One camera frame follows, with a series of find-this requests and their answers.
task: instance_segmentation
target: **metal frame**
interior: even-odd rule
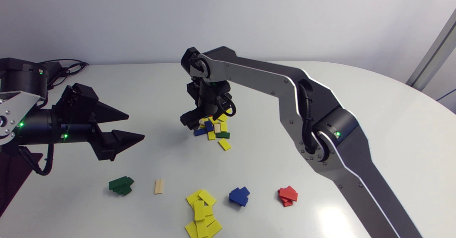
[[[313,87],[312,117],[315,123],[335,108],[342,107],[329,88],[311,79],[301,69],[240,58],[226,47],[201,53],[199,59],[207,62],[210,76],[193,66],[191,76],[204,77],[206,82],[228,80],[278,97],[280,122],[300,155],[315,172],[334,182],[372,237],[421,237],[373,164],[368,140],[359,125],[337,146],[325,133],[315,134],[313,131],[312,139],[318,146],[314,154],[306,151],[301,133],[303,120],[299,112],[297,84],[306,79]],[[324,158],[324,147],[316,136],[328,147],[329,158]]]
[[[440,34],[435,39],[418,67],[407,80],[409,85],[422,91],[445,63],[456,47],[456,9],[446,22]]]

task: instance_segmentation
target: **white table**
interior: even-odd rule
[[[372,158],[424,237],[456,233],[456,117],[426,95],[379,74],[340,64],[280,62],[305,69],[332,88],[365,131]],[[98,161],[88,143],[59,144],[49,176],[32,173],[0,218],[1,238],[187,237],[185,197],[207,189],[218,201],[222,237],[369,237],[332,181],[314,173],[279,122],[277,100],[231,84],[238,113],[228,120],[232,149],[193,137],[179,117],[194,109],[190,77],[180,64],[90,66],[65,84],[94,88],[100,101],[130,114],[101,124],[145,134],[145,140]],[[49,94],[57,102],[64,87]],[[45,146],[30,146],[44,152]],[[118,196],[108,182],[135,180]],[[155,179],[165,180],[154,195]],[[293,186],[299,200],[283,207],[277,189]],[[246,186],[244,208],[228,193]]]

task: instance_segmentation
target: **wooden block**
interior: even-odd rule
[[[126,185],[128,183],[127,176],[123,176],[121,178],[117,178],[116,180],[112,180],[108,184],[109,190],[112,190],[118,186]]]
[[[225,121],[228,120],[228,117],[227,117],[227,116],[225,115],[225,113],[224,113],[224,114],[220,115],[220,117],[218,118],[218,120],[225,122]]]
[[[207,225],[207,226],[210,225],[210,224],[212,224],[212,222],[215,221],[214,215],[206,216],[204,219],[205,219],[205,221],[206,221],[206,225]]]
[[[190,194],[189,196],[187,196],[187,198],[186,198],[186,199],[187,199],[187,202],[188,202],[189,204],[192,204],[192,203],[198,201],[198,200],[199,200],[198,194],[199,194],[201,191],[202,191],[202,190],[199,189],[198,191],[196,191],[196,192]]]
[[[228,126],[226,122],[221,122],[220,123],[220,131],[222,132],[228,132]]]
[[[163,193],[163,179],[156,179],[154,194],[161,194],[161,193]]]
[[[198,195],[205,203],[207,203],[209,206],[214,205],[214,203],[217,201],[209,192],[207,192],[205,189],[200,192]]]
[[[215,220],[212,224],[207,227],[207,235],[209,238],[212,238],[216,233],[222,229],[222,225]]]
[[[195,202],[195,221],[204,220],[204,202],[196,201]]]
[[[210,131],[210,132],[207,132],[207,140],[215,140],[215,132],[214,131]]]
[[[221,133],[215,134],[215,137],[229,139],[229,132],[221,132]]]
[[[212,116],[209,117],[209,120],[212,122],[212,124],[219,123],[220,120],[214,120]]]
[[[228,141],[224,138],[220,139],[218,141],[218,144],[220,144],[223,148],[223,150],[227,151],[229,149],[231,149],[231,145],[228,143]]]
[[[207,234],[206,221],[203,219],[203,220],[197,221],[196,223],[197,223],[198,238],[207,237],[208,234]]]
[[[215,123],[215,124],[214,124],[214,133],[215,133],[215,134],[218,134],[218,133],[220,133],[220,132],[222,132],[222,131],[220,130],[220,123]]]
[[[186,225],[185,230],[187,230],[187,233],[190,236],[190,238],[198,238],[197,225],[195,224],[195,222],[192,221],[188,225]]]
[[[212,211],[212,206],[204,206],[204,216],[213,215],[214,212]]]

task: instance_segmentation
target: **red wooden block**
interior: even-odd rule
[[[291,200],[288,200],[288,201],[284,202],[284,207],[291,206],[292,204],[293,204],[293,202]]]
[[[279,196],[295,202],[298,201],[298,193],[291,186],[288,186],[285,189],[280,189]]]
[[[285,198],[282,198],[282,197],[279,197],[279,198],[282,200],[282,203],[290,201],[289,199],[285,199]]]

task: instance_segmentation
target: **pile of blocks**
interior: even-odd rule
[[[127,195],[131,192],[130,186],[134,183],[134,180],[130,177],[124,176],[121,178],[117,178],[116,180],[112,180],[109,182],[109,189],[113,192],[118,194]]]
[[[249,190],[244,186],[243,188],[239,189],[236,188],[229,193],[229,202],[235,202],[241,206],[246,206],[249,199],[247,196],[250,194]]]
[[[284,207],[291,206],[293,201],[298,201],[298,193],[291,186],[287,188],[280,188],[278,190],[279,198],[281,199]]]
[[[207,134],[208,140],[215,140],[216,138],[220,138],[218,144],[222,146],[223,150],[229,150],[231,149],[231,145],[226,140],[229,139],[230,136],[226,123],[227,120],[228,117],[225,114],[220,115],[220,117],[216,120],[214,120],[212,116],[209,118],[202,118],[200,120],[200,127],[194,131],[194,135],[200,136]]]
[[[212,211],[216,201],[210,193],[201,189],[187,196],[187,202],[195,213],[194,221],[185,226],[190,238],[212,238],[221,230],[222,225]]]

